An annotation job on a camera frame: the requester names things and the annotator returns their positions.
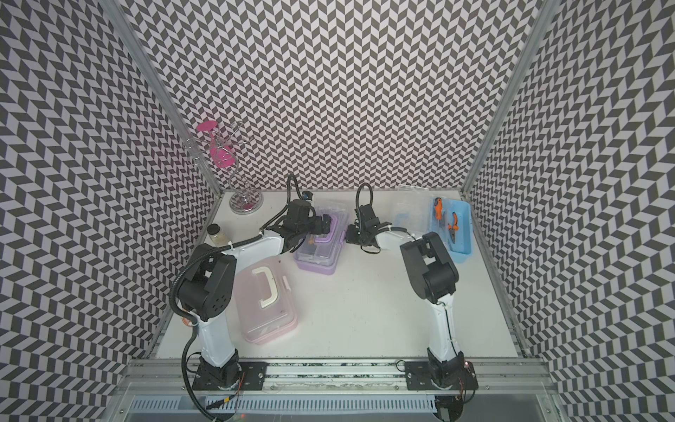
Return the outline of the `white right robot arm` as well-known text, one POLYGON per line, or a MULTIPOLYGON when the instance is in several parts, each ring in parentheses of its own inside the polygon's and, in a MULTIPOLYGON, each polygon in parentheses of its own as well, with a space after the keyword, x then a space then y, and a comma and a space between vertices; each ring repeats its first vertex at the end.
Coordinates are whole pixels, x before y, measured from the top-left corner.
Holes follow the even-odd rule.
POLYGON ((374 189, 364 182, 355 196, 355 220, 346 242, 368 254, 400 251, 411 288, 428 303, 429 346, 427 368, 440 390, 477 390, 476 374, 462 353, 455 327, 454 301, 460 274, 438 233, 414 235, 404 227, 384 222, 374 212, 374 189))

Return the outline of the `blue toolbox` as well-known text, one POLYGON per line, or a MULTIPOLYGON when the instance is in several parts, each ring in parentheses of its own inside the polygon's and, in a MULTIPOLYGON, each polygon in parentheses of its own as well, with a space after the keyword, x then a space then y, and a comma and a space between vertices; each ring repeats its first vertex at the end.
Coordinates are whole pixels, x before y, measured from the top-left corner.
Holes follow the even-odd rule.
POLYGON ((416 237, 435 232, 448 249, 455 264, 464 263, 472 255, 473 223, 471 207, 467 202, 453 200, 416 186, 399 186, 397 191, 401 197, 393 207, 393 225, 406 228, 416 237), (437 197, 441 197, 443 201, 445 214, 443 225, 437 224, 434 219, 433 202, 437 197), (459 232, 455 244, 451 243, 448 233, 448 223, 452 220, 453 212, 459 218, 459 232))

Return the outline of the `pink toolbox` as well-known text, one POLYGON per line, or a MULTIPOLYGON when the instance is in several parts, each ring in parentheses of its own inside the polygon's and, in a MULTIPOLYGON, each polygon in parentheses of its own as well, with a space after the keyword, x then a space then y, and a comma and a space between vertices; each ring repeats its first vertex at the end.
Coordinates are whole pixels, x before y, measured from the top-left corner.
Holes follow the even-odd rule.
POLYGON ((295 330, 298 313, 279 258, 267 258, 239 272, 234 301, 244 339, 262 345, 295 330))

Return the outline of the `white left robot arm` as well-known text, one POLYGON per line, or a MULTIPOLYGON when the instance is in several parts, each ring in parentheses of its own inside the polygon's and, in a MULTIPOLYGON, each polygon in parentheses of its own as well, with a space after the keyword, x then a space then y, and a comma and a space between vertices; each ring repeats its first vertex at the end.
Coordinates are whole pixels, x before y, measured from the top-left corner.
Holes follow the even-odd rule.
POLYGON ((286 190, 283 209, 262 225, 258 235, 225 246, 197 249, 170 288, 172 311, 189 322, 191 339, 201 341, 198 370, 218 388, 229 389, 237 384, 241 372, 224 316, 237 272, 267 258, 294 252, 310 235, 330 233, 332 218, 316 211, 313 194, 300 190, 294 174, 288 175, 286 190))

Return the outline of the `purple toolbox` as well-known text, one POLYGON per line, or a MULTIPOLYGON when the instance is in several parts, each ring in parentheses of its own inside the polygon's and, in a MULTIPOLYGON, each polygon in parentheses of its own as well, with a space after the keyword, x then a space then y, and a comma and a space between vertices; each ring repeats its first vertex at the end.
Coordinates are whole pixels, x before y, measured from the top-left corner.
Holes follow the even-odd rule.
POLYGON ((294 253, 294 260, 301 270, 332 275, 345 242, 348 212, 337 203, 324 203, 318 207, 319 215, 330 216, 328 234, 308 235, 303 245, 294 253))

